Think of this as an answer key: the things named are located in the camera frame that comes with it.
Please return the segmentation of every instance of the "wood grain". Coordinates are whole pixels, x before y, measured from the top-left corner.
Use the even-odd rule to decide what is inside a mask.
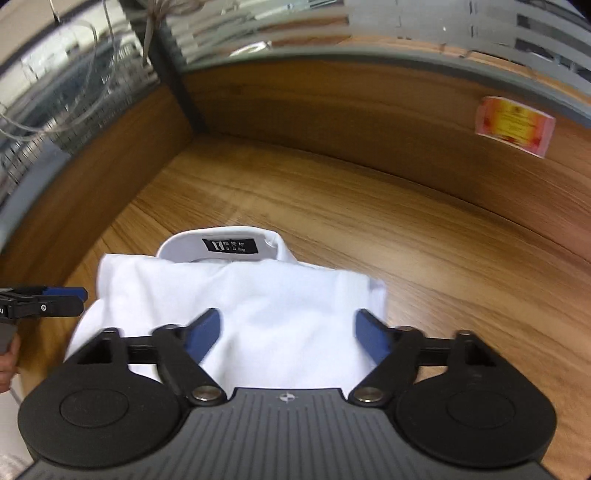
[[[62,285],[117,214],[192,139],[160,87],[71,160],[37,200],[0,255],[0,284]],[[21,322],[28,388],[63,358],[76,319]]]
[[[184,79],[215,131],[392,173],[591,260],[591,130],[540,105],[465,79],[344,61],[236,64]],[[488,95],[556,116],[547,158],[474,134]]]
[[[388,320],[431,336],[474,330],[558,411],[544,463],[591,473],[591,265],[496,215],[330,158],[201,137],[129,204],[69,280],[92,289],[102,254],[153,255],[178,231],[255,225],[306,262],[385,280]]]

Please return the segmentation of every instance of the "cable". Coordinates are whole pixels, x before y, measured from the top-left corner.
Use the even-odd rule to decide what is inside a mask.
[[[147,62],[147,55],[148,55],[148,51],[150,49],[150,42],[151,42],[152,36],[154,34],[154,31],[156,28],[158,28],[160,26],[160,22],[164,19],[164,17],[166,17],[167,15],[175,15],[175,16],[176,15],[178,15],[178,16],[190,15],[192,13],[195,13],[195,12],[201,10],[203,8],[204,4],[208,0],[203,0],[203,1],[202,0],[184,0],[184,1],[138,0],[138,1],[146,9],[145,12],[137,12],[138,14],[140,14],[141,17],[145,16],[147,19],[146,32],[145,32],[145,38],[144,38],[144,53],[143,53],[143,61],[145,63],[145,62]],[[49,0],[49,3],[51,6],[51,11],[53,13],[53,18],[54,18],[56,24],[62,25],[60,16],[57,13],[55,6],[53,4],[53,0]],[[12,120],[11,118],[8,118],[3,113],[0,113],[0,118],[6,120],[8,123],[10,123],[11,125],[13,125],[17,128],[20,128],[21,130],[29,132],[31,135],[27,135],[27,136],[14,135],[14,134],[4,131],[1,128],[0,128],[0,134],[5,135],[6,137],[8,137],[12,140],[29,142],[29,141],[36,140],[37,138],[40,137],[40,135],[51,134],[51,133],[56,133],[56,132],[65,132],[65,131],[71,130],[73,127],[82,123],[84,120],[86,120],[88,117],[90,117],[93,113],[95,113],[97,108],[103,102],[105,96],[108,94],[109,89],[111,88],[111,83],[113,81],[113,77],[115,76],[115,72],[117,70],[118,62],[119,62],[118,55],[117,55],[116,48],[115,48],[115,34],[113,33],[113,25],[111,23],[111,18],[109,16],[109,11],[107,8],[106,0],[102,0],[102,3],[103,3],[103,10],[105,11],[105,18],[107,20],[107,25],[109,28],[109,36],[111,38],[111,45],[113,48],[113,66],[111,68],[111,74],[109,75],[109,78],[108,78],[107,82],[105,83],[103,91],[101,92],[98,99],[94,102],[94,104],[86,112],[84,112],[83,114],[81,114],[77,118],[71,120],[70,122],[65,121],[63,124],[60,124],[60,125],[57,125],[57,121],[56,121],[56,124],[53,127],[51,127],[49,125],[46,125],[44,127],[31,127],[29,125],[23,125],[21,123],[18,123],[16,121]],[[78,107],[78,105],[80,103],[81,98],[83,98],[86,95],[86,92],[88,90],[88,85],[90,83],[90,76],[92,75],[93,68],[95,65],[96,52],[98,49],[98,35],[96,33],[96,29],[94,28],[94,26],[90,22],[87,22],[85,20],[75,20],[75,21],[72,21],[72,23],[73,24],[78,23],[78,24],[83,25],[85,27],[89,27],[93,33],[94,45],[93,45],[93,56],[92,56],[92,59],[89,64],[88,71],[86,73],[84,86],[83,86],[81,92],[76,96],[76,98],[74,100],[74,104],[71,107],[71,109],[69,111],[67,110],[66,119],[73,115],[74,111],[76,110],[76,108]]]
[[[102,3],[103,3],[103,10],[105,12],[105,18],[107,20],[107,26],[109,28],[109,36],[111,38],[111,45],[112,45],[112,49],[113,49],[113,66],[111,68],[111,74],[109,75],[109,78],[108,78],[107,82],[105,83],[105,86],[103,87],[103,91],[101,92],[99,98],[94,102],[94,104],[86,112],[84,112],[79,117],[72,120],[71,123],[65,124],[65,125],[58,125],[56,127],[37,128],[37,127],[31,127],[28,125],[21,125],[21,124],[15,122],[14,120],[8,118],[4,114],[0,113],[0,117],[3,118],[4,120],[6,120],[7,122],[9,122],[10,124],[13,124],[16,127],[21,128],[26,131],[29,131],[29,132],[35,132],[34,134],[29,135],[27,137],[21,136],[21,135],[13,135],[8,132],[5,132],[2,129],[0,129],[0,133],[2,133],[6,137],[11,138],[13,140],[28,142],[28,141],[38,138],[40,134],[50,134],[50,133],[54,133],[54,132],[68,131],[68,130],[72,129],[73,127],[75,127],[76,125],[82,123],[84,120],[86,120],[88,117],[90,117],[93,113],[95,113],[95,111],[100,106],[100,104],[104,100],[105,96],[109,92],[109,89],[111,88],[111,83],[113,81],[113,77],[115,76],[115,72],[116,72],[116,69],[117,69],[117,66],[119,63],[119,59],[118,59],[118,55],[116,53],[116,47],[115,47],[115,34],[113,32],[113,25],[111,23],[111,17],[109,16],[109,10],[107,8],[106,0],[102,0]],[[78,103],[80,102],[80,98],[84,97],[84,95],[86,94],[86,90],[88,88],[88,84],[89,84],[89,80],[90,80],[90,75],[92,74],[92,69],[94,68],[94,63],[95,63],[95,58],[96,58],[96,50],[98,48],[98,36],[96,35],[96,29],[94,28],[94,26],[92,26],[89,22],[86,22],[84,20],[76,20],[75,22],[79,22],[81,24],[86,24],[85,26],[89,26],[89,25],[91,26],[91,28],[93,30],[93,36],[95,39],[95,43],[94,43],[93,58],[92,58],[91,63],[89,65],[89,70],[86,74],[85,85],[84,85],[84,88],[81,91],[81,93],[78,95],[77,99],[74,101],[73,110],[78,106]]]

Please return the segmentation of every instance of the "ridged surface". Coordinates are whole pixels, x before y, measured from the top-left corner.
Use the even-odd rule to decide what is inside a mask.
[[[551,480],[536,464],[493,472],[460,470],[410,448],[376,409],[346,403],[339,390],[239,389],[220,407],[194,410],[159,452],[107,471],[35,464],[22,480]]]

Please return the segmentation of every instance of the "folded shirt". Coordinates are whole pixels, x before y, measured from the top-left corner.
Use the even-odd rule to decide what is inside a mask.
[[[66,356],[102,329],[144,336],[213,307],[222,333],[201,366],[228,395],[235,387],[339,387],[347,395],[375,366],[355,338],[354,318],[358,309],[384,318],[384,283],[300,263],[275,232],[182,232],[156,257],[105,255],[97,284]],[[130,369],[158,380],[150,365]]]

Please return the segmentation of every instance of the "logo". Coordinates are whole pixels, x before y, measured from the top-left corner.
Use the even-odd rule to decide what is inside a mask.
[[[279,400],[284,401],[285,403],[289,403],[290,401],[294,401],[297,397],[293,393],[285,392],[279,395]]]

